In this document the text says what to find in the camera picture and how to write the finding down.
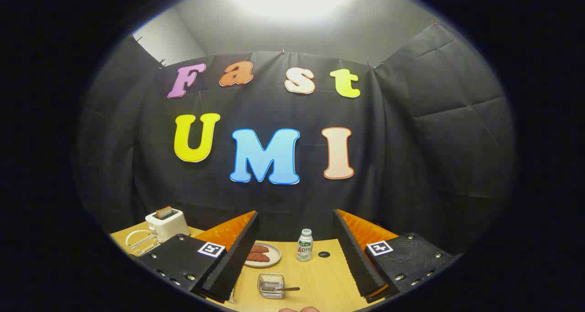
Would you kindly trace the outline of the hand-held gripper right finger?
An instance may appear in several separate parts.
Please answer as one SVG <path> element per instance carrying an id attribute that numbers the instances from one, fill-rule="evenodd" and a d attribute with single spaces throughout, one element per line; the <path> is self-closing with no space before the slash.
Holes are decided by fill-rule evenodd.
<path id="1" fill-rule="evenodd" d="M 417 233 L 397 235 L 339 209 L 334 210 L 334 232 L 368 303 L 420 287 L 459 258 Z"/>

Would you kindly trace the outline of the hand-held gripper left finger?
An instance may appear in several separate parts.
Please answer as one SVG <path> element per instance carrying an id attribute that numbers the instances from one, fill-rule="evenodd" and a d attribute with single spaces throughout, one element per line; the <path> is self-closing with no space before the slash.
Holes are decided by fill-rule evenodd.
<path id="1" fill-rule="evenodd" d="M 223 303 L 232 293 L 259 228 L 259 214 L 251 211 L 196 237 L 176 234 L 137 262 L 171 285 Z"/>

